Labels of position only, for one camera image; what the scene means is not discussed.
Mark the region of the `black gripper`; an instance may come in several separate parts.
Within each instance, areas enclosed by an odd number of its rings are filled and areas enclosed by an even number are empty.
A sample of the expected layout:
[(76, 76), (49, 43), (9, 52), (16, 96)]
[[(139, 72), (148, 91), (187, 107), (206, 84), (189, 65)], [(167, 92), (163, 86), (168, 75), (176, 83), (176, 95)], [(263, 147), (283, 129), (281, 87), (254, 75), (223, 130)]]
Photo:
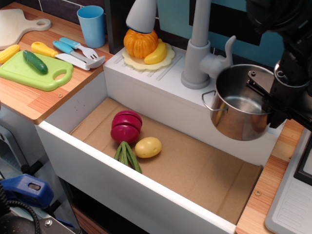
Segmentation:
[(271, 128), (279, 127), (285, 120), (293, 119), (306, 129), (312, 127), (312, 81), (310, 79), (291, 80), (295, 70), (287, 68), (279, 61), (273, 73), (251, 69), (246, 85), (262, 96), (261, 113), (269, 114)]

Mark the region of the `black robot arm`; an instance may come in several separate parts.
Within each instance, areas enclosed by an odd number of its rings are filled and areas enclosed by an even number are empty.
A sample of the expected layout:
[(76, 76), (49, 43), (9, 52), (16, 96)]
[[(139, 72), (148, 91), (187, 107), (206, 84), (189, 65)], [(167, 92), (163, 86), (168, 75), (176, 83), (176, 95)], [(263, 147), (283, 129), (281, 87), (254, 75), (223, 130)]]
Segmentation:
[(310, 0), (248, 0), (247, 16), (258, 34), (278, 33), (284, 52), (273, 74), (250, 70), (246, 85), (259, 93), (268, 123), (277, 128), (294, 119), (312, 129), (312, 2)]

